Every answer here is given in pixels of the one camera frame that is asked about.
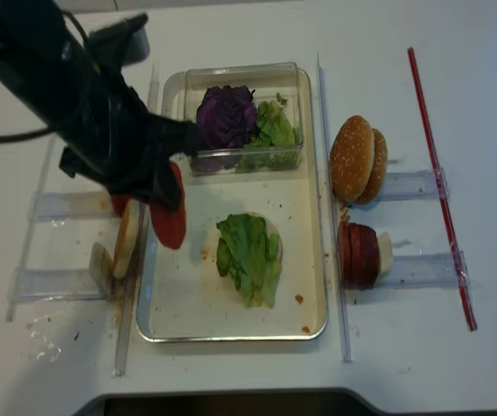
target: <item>white table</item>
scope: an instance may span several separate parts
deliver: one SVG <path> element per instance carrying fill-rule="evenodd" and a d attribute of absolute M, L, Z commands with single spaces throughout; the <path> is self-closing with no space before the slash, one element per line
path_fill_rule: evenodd
<path fill-rule="evenodd" d="M 305 387 L 346 387 L 388 412 L 497 409 L 497 2 L 307 1 L 149 16 L 151 57 L 125 71 L 141 97 L 156 59 L 162 85 L 187 68 L 295 61 L 315 86 L 319 52 L 332 132 L 364 115 L 407 170 L 429 166 L 406 57 L 413 46 L 479 330 L 468 332 L 455 290 L 350 294 L 355 361 L 343 363 L 330 294 L 316 341 L 156 346 L 133 328 L 126 375 L 112 378 L 114 311 L 103 302 L 28 305 L 4 321 L 47 145 L 38 140 L 0 147 L 0 414 L 68 415 L 113 394 Z M 90 29 L 117 17 L 81 21 Z M 40 125 L 0 85 L 0 133 Z M 380 222 L 381 211 L 368 218 Z M 444 229 L 431 226 L 443 242 Z"/>

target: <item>red stick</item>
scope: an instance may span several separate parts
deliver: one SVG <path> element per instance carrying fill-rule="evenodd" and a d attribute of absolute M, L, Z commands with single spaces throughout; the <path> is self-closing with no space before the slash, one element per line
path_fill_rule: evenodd
<path fill-rule="evenodd" d="M 422 114 L 423 130 L 425 131 L 425 137 L 428 142 L 431 165 L 434 169 L 440 169 L 441 166 L 439 165 L 439 159 L 437 158 L 436 145 L 433 141 L 433 133 L 431 132 L 431 125 L 429 124 L 428 110 L 425 107 L 422 83 L 420 82 L 418 65 L 416 63 L 416 56 L 414 55 L 413 48 L 408 48 L 408 59 L 410 61 L 410 68 L 412 69 L 412 77 L 414 78 L 414 87 L 416 88 L 420 113 Z M 440 178 L 437 179 L 437 189 L 439 190 L 440 195 L 447 195 L 445 184 Z M 466 264 L 463 262 L 461 252 L 458 249 L 458 243 L 456 242 L 455 227 L 453 226 L 452 217 L 450 217 L 449 202 L 446 198 L 439 198 L 439 201 L 441 202 L 442 216 L 445 220 L 445 228 L 447 229 L 447 237 L 449 238 L 450 251 L 453 253 L 453 258 L 455 259 L 455 270 L 456 275 L 458 276 L 460 299 L 464 309 L 464 315 L 466 316 L 466 322 L 468 323 L 470 331 L 475 331 L 477 329 L 477 323 L 475 322 L 474 311 L 472 310 L 472 303 L 470 302 L 466 282 L 468 271 L 466 270 Z"/>

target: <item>lettuce leaf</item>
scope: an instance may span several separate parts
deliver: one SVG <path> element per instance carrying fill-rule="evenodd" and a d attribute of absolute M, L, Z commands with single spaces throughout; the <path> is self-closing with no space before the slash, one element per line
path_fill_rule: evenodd
<path fill-rule="evenodd" d="M 287 103 L 279 93 L 277 100 L 281 105 Z M 243 148 L 293 146 L 297 143 L 297 133 L 291 127 L 282 107 L 276 101 L 263 101 L 258 106 L 255 134 Z M 289 169 L 299 162 L 299 152 L 263 153 L 244 155 L 237 165 L 238 172 L 247 172 L 269 167 L 270 169 Z"/>
<path fill-rule="evenodd" d="M 222 233 L 216 252 L 220 276 L 230 275 L 242 302 L 270 308 L 281 273 L 279 235 L 266 233 L 266 220 L 249 214 L 229 215 L 219 222 Z"/>

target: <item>tomato slice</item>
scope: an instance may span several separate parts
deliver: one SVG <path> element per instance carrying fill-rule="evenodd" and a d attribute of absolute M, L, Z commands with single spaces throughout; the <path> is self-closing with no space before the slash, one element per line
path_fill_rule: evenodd
<path fill-rule="evenodd" d="M 131 199 L 129 195 L 110 195 L 113 211 L 118 217 L 123 217 L 129 199 Z"/>
<path fill-rule="evenodd" d="M 360 229 L 360 262 L 363 278 L 361 286 L 371 289 L 379 275 L 378 238 L 373 228 L 367 225 L 359 225 L 358 228 Z"/>
<path fill-rule="evenodd" d="M 179 249 L 187 232 L 187 213 L 185 211 L 185 191 L 181 180 L 179 166 L 171 162 L 171 169 L 181 188 L 181 203 L 177 211 L 168 211 L 160 204 L 150 204 L 152 228 L 165 247 Z"/>
<path fill-rule="evenodd" d="M 341 221 L 337 231 L 337 250 L 341 261 L 341 282 L 351 287 L 351 237 L 346 221 Z"/>
<path fill-rule="evenodd" d="M 358 288 L 362 282 L 362 268 L 360 262 L 360 229 L 358 224 L 349 224 L 351 245 L 351 282 L 350 288 Z"/>

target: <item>red cabbage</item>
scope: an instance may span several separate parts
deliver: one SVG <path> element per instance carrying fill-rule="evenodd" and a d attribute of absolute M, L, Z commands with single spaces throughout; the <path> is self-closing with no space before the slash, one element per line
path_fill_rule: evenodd
<path fill-rule="evenodd" d="M 197 109 L 197 126 L 209 149 L 242 147 L 255 123 L 256 107 L 245 86 L 208 88 Z"/>

